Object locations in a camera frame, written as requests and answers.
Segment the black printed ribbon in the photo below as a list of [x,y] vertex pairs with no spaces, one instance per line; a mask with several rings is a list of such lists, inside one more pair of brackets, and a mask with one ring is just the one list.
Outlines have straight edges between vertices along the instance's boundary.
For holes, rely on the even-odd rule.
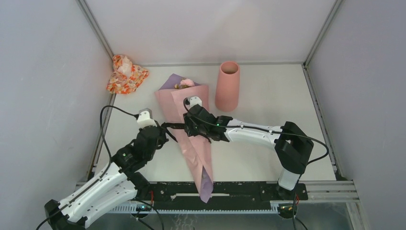
[[183,130],[185,131],[185,124],[184,123],[167,123],[164,122],[160,125],[164,131],[166,132],[166,134],[168,134],[168,136],[170,138],[172,138],[175,142],[178,142],[176,137],[169,131],[170,129],[174,129],[174,130]]

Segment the pink paper flower bouquet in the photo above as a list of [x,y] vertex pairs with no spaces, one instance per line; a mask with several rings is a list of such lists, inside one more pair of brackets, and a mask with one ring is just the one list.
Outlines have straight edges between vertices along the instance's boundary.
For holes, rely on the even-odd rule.
[[[209,86],[195,83],[185,89],[176,89],[184,78],[171,74],[166,82],[155,92],[155,97],[167,123],[184,123],[183,100],[190,96],[198,96],[203,107],[209,110]],[[171,132],[177,140],[185,161],[195,182],[200,199],[207,203],[212,197],[213,169],[211,144],[202,136],[189,137],[184,129]]]

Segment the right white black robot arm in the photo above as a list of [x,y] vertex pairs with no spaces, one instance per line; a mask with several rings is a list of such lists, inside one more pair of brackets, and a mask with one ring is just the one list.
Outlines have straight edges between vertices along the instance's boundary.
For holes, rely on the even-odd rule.
[[183,115],[189,137],[202,136],[212,141],[247,142],[276,152],[282,166],[277,195],[290,199],[296,184],[305,173],[314,142],[293,122],[282,126],[261,126],[245,123],[230,116],[217,116],[200,105],[186,108]]

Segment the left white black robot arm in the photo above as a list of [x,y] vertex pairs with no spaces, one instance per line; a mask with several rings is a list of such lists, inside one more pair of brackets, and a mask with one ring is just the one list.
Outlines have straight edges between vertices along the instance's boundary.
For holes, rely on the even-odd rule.
[[139,170],[166,142],[162,127],[141,128],[136,138],[120,148],[80,189],[60,201],[48,201],[46,222],[53,230],[84,230],[119,204],[147,198],[150,183]]

